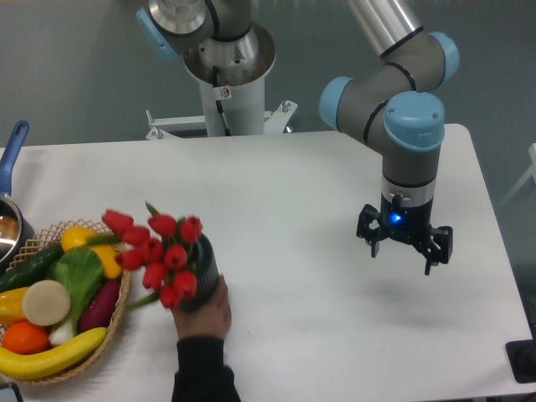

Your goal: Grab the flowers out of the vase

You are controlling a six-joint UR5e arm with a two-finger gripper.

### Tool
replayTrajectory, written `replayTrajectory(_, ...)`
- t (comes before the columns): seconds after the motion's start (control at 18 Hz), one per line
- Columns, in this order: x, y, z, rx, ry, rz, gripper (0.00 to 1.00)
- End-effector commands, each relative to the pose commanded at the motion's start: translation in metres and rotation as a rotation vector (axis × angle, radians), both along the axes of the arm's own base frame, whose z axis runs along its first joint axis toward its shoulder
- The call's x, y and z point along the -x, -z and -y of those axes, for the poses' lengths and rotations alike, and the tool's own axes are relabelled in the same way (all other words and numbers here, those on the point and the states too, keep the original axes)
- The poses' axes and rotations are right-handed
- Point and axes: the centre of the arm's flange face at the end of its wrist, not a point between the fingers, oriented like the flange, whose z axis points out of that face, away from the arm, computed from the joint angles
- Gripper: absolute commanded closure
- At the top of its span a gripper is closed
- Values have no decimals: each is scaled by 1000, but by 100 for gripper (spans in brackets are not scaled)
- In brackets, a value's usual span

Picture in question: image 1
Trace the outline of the person's hand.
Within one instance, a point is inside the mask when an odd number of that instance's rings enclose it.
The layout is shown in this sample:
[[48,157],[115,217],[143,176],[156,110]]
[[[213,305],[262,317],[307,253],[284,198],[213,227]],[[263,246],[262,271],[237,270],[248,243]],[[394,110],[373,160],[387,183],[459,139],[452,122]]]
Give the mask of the person's hand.
[[212,296],[197,310],[172,310],[178,340],[189,338],[225,339],[232,322],[228,286],[224,276],[219,277]]

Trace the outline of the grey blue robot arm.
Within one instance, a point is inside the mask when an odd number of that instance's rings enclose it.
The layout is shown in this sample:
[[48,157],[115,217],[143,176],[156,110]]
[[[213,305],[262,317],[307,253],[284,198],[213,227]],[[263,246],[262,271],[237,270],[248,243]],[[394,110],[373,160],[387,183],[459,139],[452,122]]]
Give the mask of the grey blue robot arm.
[[[430,224],[445,108],[433,90],[457,71],[460,55],[443,33],[425,31],[405,1],[351,1],[348,7],[382,61],[365,82],[330,81],[320,117],[382,157],[379,209],[363,207],[357,235],[377,252],[382,240],[413,246],[428,267],[449,261],[453,231]],[[147,1],[136,13],[164,59],[182,58],[202,97],[212,137],[264,134],[265,76],[275,63],[269,32],[247,1]]]

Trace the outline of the black sleeved forearm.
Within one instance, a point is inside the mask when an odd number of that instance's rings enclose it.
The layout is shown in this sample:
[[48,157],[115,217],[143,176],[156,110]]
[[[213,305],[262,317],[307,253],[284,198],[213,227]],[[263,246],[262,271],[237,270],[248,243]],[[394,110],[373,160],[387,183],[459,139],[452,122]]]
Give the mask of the black sleeved forearm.
[[224,340],[191,337],[177,342],[172,401],[241,401],[234,371],[224,363]]

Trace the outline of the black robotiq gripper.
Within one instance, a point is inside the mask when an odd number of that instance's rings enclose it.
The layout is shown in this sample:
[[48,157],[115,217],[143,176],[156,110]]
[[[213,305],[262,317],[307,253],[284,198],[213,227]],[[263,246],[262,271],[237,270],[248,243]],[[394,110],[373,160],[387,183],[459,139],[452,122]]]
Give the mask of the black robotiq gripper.
[[356,235],[370,247],[376,257],[379,243],[391,239],[412,245],[423,251],[424,273],[428,276],[433,266],[446,265],[453,251],[453,228],[451,226],[430,227],[433,199],[414,207],[399,205],[398,208],[381,197],[380,210],[365,204],[358,216]]

